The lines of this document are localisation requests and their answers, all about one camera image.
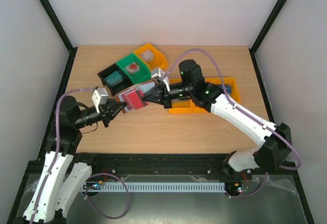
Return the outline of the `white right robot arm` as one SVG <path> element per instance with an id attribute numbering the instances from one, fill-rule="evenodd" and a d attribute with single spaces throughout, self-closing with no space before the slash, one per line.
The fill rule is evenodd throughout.
<path id="1" fill-rule="evenodd" d="M 223 88 L 205 81 L 196 61 L 184 60 L 178 68 L 179 83 L 166 85 L 156 77 L 157 84 L 144 94 L 142 100 L 171 108 L 175 99 L 190 99 L 197 107 L 225 119 L 252 139 L 254 148 L 233 151 L 223 161 L 223 174 L 229 179 L 251 168 L 274 173 L 283 166 L 290 154 L 290 148 L 284 143 L 285 139 L 291 139 L 288 125 L 275 125 L 245 109 L 225 94 Z"/>

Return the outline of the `brown leather card holder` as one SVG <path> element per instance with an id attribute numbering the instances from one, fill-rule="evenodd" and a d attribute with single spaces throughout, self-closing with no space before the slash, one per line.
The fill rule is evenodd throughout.
<path id="1" fill-rule="evenodd" d="M 122 109 L 122 113 L 128 113 L 132 110 L 138 110 L 149 105 L 143 100 L 143 96 L 153 87 L 156 82 L 149 80 L 143 83 L 135 84 L 117 93 L 114 97 L 118 102 L 126 102 L 126 106 Z"/>

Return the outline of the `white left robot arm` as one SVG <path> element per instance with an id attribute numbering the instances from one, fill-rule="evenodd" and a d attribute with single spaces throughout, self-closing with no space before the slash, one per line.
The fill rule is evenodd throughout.
<path id="1" fill-rule="evenodd" d="M 82 139 L 80 130 L 98 122 L 107 127 L 127 105 L 98 93 L 92 99 L 93 106 L 87 107 L 69 92 L 59 98 L 38 185 L 23 215 L 12 223 L 66 223 L 73 201 L 91 177 L 96 158 L 91 153 L 75 155 Z"/>

